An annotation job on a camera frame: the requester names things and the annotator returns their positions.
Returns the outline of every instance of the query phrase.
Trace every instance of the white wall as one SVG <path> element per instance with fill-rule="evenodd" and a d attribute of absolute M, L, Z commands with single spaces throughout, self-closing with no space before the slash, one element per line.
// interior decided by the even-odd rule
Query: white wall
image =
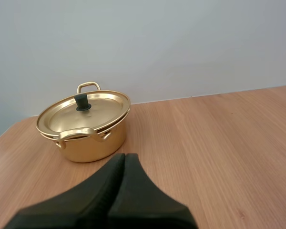
<path fill-rule="evenodd" d="M 132 103 L 286 84 L 286 0 L 0 0 L 0 134 L 96 81 Z"/>

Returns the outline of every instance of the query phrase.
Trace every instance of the black knob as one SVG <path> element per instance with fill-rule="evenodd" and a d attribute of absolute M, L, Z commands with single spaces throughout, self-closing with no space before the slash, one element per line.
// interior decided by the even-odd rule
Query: black knob
<path fill-rule="evenodd" d="M 88 103 L 87 94 L 77 94 L 74 96 L 77 104 L 77 111 L 86 111 L 91 108 L 91 104 Z"/>

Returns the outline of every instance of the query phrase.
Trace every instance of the pot rim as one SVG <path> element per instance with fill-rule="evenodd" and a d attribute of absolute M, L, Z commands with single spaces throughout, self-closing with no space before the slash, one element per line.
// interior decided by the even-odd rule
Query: pot rim
<path fill-rule="evenodd" d="M 120 119 L 118 120 L 116 123 L 113 123 L 111 126 L 109 126 L 108 128 L 103 128 L 103 129 L 100 129 L 100 132 L 97 132 L 98 135 L 102 135 L 102 134 L 105 134 L 106 132 L 112 130 L 113 128 L 115 128 L 118 124 L 120 124 L 129 114 L 130 112 L 130 107 L 129 109 L 127 110 L 126 114 Z M 58 136 L 57 138 L 54 138 L 56 136 L 48 136 L 48 135 L 45 135 L 44 133 L 42 133 L 40 131 L 40 135 L 49 139 L 49 140 L 52 140 L 52 141 L 58 141 Z M 88 138 L 89 136 L 83 136 L 83 137 L 77 137 L 77 138 L 71 138 L 71 139 L 67 139 L 65 141 L 75 141 L 75 140 L 81 140 L 81 139 L 85 139 L 85 138 Z"/>
<path fill-rule="evenodd" d="M 117 92 L 117 91 L 112 91 L 112 90 L 97 90 L 97 91 L 90 91 L 90 92 L 85 92 L 85 93 L 80 93 L 80 94 L 94 94 L 94 93 L 98 93 L 98 92 L 102 92 L 102 93 L 118 93 L 118 94 L 121 94 L 121 95 L 125 96 L 126 99 L 129 101 L 129 108 L 128 108 L 128 110 L 127 110 L 126 112 L 124 112 L 124 113 L 121 115 L 122 117 L 120 116 L 120 117 L 116 118 L 115 120 L 112 120 L 111 122 L 107 123 L 105 126 L 101 126 L 101 127 L 96 128 L 95 131 L 100 131 L 100 130 L 103 130 L 104 128 L 108 128 L 108 127 L 110 128 L 110 126 L 112 126 L 112 125 L 115 124 L 116 122 L 119 122 L 119 121 L 121 121 L 122 119 L 124 119 L 124 118 L 128 115 L 128 113 L 129 113 L 129 111 L 130 111 L 130 99 L 129 99 L 129 97 L 128 97 L 127 95 L 125 95 L 125 94 L 122 93 L 122 92 Z M 40 113 L 40 115 L 38 116 L 38 119 L 37 119 L 37 121 L 36 121 L 36 125 L 35 125 L 35 126 L 36 126 L 36 129 L 40 132 L 41 135 L 43 135 L 44 137 L 47 136 L 49 139 L 50 139 L 51 137 L 57 137 L 57 138 L 58 138 L 59 132 L 57 132 L 57 134 L 49 134 L 49 133 L 46 133 L 46 132 L 40 130 L 40 128 L 39 128 L 40 119 L 41 119 L 42 115 L 43 115 L 46 111 L 48 111 L 49 109 L 51 109 L 53 106 L 55 106 L 55 105 L 57 105 L 57 104 L 59 104 L 59 103 L 62 103 L 62 102 L 64 102 L 64 101 L 68 101 L 68 100 L 70 100 L 70 99 L 72 99 L 72 98 L 74 98 L 74 95 L 69 96 L 69 97 L 67 97 L 67 98 L 64 98 L 64 99 L 62 99 L 62 100 L 60 100 L 60 101 L 57 101 L 57 102 L 53 103 L 52 105 L 50 105 L 49 107 L 47 107 L 46 109 L 44 109 L 44 110 Z"/>

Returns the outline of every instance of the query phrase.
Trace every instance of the pot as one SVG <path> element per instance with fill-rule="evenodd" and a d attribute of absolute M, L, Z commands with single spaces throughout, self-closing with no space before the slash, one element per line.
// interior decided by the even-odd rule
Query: pot
<path fill-rule="evenodd" d="M 95 85 L 97 91 L 81 93 Z M 78 86 L 77 95 L 65 98 L 38 117 L 36 128 L 53 141 L 70 161 L 92 162 L 114 153 L 125 141 L 129 98 L 116 91 L 101 90 L 95 82 Z"/>

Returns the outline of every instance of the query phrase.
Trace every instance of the wooden table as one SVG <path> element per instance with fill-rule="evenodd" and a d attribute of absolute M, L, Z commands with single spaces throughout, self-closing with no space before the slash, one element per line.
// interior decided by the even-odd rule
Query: wooden table
<path fill-rule="evenodd" d="M 0 137 L 0 228 L 79 184 L 109 158 L 66 160 L 36 117 Z M 135 104 L 120 153 L 186 204 L 201 229 L 286 229 L 286 86 Z"/>

